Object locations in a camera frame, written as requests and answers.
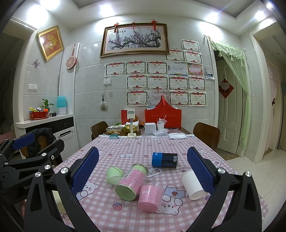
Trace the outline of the pink checkered tablecloth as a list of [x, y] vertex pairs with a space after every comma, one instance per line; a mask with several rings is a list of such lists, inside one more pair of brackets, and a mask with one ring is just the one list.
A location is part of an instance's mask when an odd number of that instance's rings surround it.
[[[110, 139], [106, 136], [94, 139], [54, 171], [70, 167], [77, 159], [84, 157], [91, 147], [99, 150], [99, 161], [77, 198], [100, 231], [186, 231], [209, 199], [209, 195], [205, 195], [192, 201], [181, 182], [183, 173], [190, 169], [187, 161], [190, 147], [195, 147], [215, 167], [235, 173], [223, 158], [196, 137], [172, 140], [169, 137]], [[154, 152], [177, 153], [177, 167], [152, 167]], [[114, 192], [114, 187], [107, 182], [109, 167], [118, 167], [127, 172], [134, 163], [141, 163], [148, 168], [148, 183], [158, 184], [164, 189], [162, 203], [155, 213], [141, 211], [136, 201], [121, 200]]]

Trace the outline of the teal white humidifier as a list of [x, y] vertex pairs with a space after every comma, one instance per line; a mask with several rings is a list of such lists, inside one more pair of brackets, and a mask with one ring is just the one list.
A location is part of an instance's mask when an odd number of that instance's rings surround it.
[[65, 115], [68, 113], [67, 102], [65, 96], [57, 97], [57, 114]]

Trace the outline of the gold framed red picture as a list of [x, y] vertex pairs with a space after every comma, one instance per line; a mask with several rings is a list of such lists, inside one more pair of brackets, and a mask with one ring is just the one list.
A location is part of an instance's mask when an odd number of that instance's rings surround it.
[[64, 49], [58, 25], [39, 32], [37, 38], [46, 61], [51, 60]]

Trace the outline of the black jacket on chair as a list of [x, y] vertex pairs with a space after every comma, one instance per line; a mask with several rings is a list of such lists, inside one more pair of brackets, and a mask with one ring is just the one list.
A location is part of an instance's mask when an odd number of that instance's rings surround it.
[[31, 133], [35, 136], [35, 140], [27, 145], [29, 158], [35, 157], [37, 153], [56, 141], [56, 137], [50, 128], [37, 128], [32, 130]]

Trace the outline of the brown chair right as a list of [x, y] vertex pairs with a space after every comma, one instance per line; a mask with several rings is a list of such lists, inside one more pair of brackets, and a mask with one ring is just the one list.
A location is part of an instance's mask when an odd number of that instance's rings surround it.
[[213, 150], [218, 147], [221, 138], [221, 131], [217, 127], [202, 122], [195, 124], [193, 134]]

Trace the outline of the red gift bag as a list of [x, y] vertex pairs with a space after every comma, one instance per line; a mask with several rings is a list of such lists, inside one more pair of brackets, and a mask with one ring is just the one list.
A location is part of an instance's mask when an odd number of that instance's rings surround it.
[[165, 119], [166, 128], [181, 128], [182, 110], [169, 105], [166, 98], [161, 95], [160, 102], [152, 109], [144, 110], [145, 123], [157, 123], [159, 119]]

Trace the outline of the white plastic bag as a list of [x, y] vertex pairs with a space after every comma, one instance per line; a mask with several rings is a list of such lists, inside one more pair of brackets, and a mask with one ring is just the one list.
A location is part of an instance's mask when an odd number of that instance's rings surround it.
[[168, 136], [172, 140], [187, 139], [187, 136], [185, 133], [169, 133]]

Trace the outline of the blue black can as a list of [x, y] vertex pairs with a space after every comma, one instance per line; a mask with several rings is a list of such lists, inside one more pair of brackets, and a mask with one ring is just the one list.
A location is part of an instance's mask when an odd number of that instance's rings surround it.
[[154, 152], [152, 154], [152, 167], [156, 168], [176, 168], [178, 162], [177, 153]]

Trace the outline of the clear cup with straw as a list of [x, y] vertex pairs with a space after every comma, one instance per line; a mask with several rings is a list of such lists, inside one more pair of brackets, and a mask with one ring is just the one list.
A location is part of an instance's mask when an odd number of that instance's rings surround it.
[[167, 120], [165, 118], [166, 118], [166, 115], [164, 118], [159, 118], [159, 120], [157, 121], [157, 130], [163, 130], [164, 129], [164, 126], [167, 122]]

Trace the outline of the pink green labelled can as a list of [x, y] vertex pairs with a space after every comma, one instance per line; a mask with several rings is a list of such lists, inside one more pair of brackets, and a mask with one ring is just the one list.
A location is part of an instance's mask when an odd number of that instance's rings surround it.
[[114, 187], [117, 196], [124, 201], [133, 201], [140, 192], [146, 180], [148, 169], [141, 163], [134, 163], [131, 169], [123, 176]]

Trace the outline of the small potted green plant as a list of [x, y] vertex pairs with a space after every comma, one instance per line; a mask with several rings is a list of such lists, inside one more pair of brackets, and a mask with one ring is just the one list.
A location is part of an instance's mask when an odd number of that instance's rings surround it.
[[48, 112], [50, 112], [50, 107], [51, 106], [54, 106], [54, 104], [53, 103], [49, 103], [49, 101], [48, 101], [48, 99], [42, 99], [42, 106], [41, 106], [41, 108], [42, 108], [42, 110], [48, 110]]

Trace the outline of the small green plastic cup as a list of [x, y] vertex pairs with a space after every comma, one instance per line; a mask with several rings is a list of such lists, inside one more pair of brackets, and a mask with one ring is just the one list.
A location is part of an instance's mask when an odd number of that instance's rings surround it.
[[124, 170], [121, 168], [113, 166], [107, 169], [107, 182], [112, 186], [117, 185], [123, 176]]

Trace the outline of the brown chair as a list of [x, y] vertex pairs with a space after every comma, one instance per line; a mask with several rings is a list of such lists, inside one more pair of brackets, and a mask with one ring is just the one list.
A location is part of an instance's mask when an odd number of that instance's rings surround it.
[[101, 121], [91, 127], [91, 139], [94, 140], [99, 135], [102, 135], [105, 133], [106, 128], [108, 127], [107, 123], [105, 121]]
[[221, 138], [221, 131], [217, 127], [202, 122], [195, 124], [193, 134], [213, 150], [218, 147]]

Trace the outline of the white desk lamp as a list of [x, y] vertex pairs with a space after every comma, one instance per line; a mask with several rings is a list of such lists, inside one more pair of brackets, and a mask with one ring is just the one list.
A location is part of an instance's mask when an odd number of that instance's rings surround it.
[[133, 132], [133, 119], [135, 119], [135, 109], [134, 108], [129, 108], [127, 109], [127, 119], [129, 120], [129, 125], [130, 125], [130, 133], [128, 133], [129, 138], [135, 138], [136, 133]]

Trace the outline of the framed plum blossom painting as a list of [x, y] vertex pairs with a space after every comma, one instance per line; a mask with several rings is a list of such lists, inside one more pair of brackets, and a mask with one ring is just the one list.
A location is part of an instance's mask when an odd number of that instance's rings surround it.
[[100, 57], [169, 53], [166, 24], [157, 21], [122, 25], [116, 23], [104, 29]]

